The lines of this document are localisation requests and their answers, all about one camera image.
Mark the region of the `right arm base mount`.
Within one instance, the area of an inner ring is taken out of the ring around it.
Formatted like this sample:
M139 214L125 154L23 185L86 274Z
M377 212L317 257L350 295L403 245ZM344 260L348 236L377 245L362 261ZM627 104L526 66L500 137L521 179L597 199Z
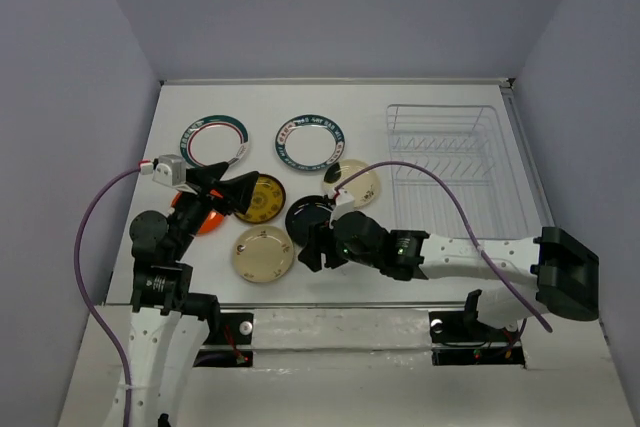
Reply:
M522 328L465 322L462 311L429 314L434 366L525 366Z

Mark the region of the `cream plate with red dot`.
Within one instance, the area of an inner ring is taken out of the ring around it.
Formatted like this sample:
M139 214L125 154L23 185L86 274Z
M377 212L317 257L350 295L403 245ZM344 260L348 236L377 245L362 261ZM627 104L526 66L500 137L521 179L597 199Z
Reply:
M288 234L270 225L254 226L236 240L232 265L252 283L270 283L285 275L294 263L294 246Z

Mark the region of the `green rimmed plate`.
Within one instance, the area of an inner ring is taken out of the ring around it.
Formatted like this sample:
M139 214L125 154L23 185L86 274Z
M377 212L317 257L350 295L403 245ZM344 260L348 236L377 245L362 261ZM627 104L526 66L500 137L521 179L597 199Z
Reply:
M246 126L235 117L210 115L192 122L182 134L179 151L192 167L238 163L250 146Z
M346 146L345 134L332 119L303 114L286 121L277 131L274 147L286 166L316 172L337 162Z

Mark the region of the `cream plate with black patch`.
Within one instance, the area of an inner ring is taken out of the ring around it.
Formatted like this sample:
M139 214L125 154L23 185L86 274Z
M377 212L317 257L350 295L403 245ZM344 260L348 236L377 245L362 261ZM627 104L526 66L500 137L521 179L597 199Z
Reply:
M332 198L334 188L346 178L360 172L368 166L367 163L356 159L343 159L331 165L325 172L322 190ZM365 172L349 182L345 189L354 197L354 207L361 209L373 202L381 193L381 183L374 170Z

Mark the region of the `orange plate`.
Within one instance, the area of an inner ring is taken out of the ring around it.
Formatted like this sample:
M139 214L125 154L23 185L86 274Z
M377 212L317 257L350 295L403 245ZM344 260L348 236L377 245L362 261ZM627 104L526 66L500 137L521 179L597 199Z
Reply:
M172 199L172 202L170 204L171 208L176 207L176 204L179 200L179 198L181 197L183 192L178 192L174 198ZM222 196L219 194L219 192L217 192L216 190L212 190L211 191L211 195L213 195L216 198L222 198ZM224 222L225 220L225 216L223 216L222 214L212 210L208 217L206 218L206 220L203 222L203 224L201 225L200 229L197 232L197 236L203 236L203 235L207 235L209 233L212 233L214 230L218 229L220 227L220 225Z

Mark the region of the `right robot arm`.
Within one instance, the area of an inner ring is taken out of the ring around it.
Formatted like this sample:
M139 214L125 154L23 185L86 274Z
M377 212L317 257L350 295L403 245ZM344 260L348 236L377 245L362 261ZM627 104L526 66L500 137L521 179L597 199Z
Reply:
M599 258L558 227L520 240L479 241L387 230L350 212L310 227L298 259L313 272L352 262L405 282L497 280L499 287L475 288L467 296L460 326L473 339L547 313L578 322L599 317Z

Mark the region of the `yellow brown patterned plate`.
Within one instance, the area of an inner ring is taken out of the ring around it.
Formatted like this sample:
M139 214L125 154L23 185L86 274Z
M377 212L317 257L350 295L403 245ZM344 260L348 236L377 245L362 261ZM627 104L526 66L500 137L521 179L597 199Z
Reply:
M261 174L251 198L251 204L245 214L235 214L240 221L250 224L262 224L276 218L286 203L286 190L275 177Z

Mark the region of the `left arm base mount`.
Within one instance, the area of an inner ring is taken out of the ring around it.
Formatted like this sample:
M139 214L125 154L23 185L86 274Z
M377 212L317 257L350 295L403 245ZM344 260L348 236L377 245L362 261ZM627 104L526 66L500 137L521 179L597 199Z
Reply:
M251 368L254 314L222 311L219 328L210 333L198 351L194 368Z

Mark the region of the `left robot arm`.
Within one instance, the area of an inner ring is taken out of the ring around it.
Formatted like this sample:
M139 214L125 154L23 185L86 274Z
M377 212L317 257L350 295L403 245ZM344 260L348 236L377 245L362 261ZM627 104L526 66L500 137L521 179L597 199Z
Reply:
M172 426L186 375L203 342L221 330L218 299L193 293L191 266L183 257L210 213L246 213L259 179L250 171L223 176L226 162L189 168L176 155L143 160L136 173L176 190L173 210L147 210L130 223L133 280L130 328L118 348L119 385L107 426Z

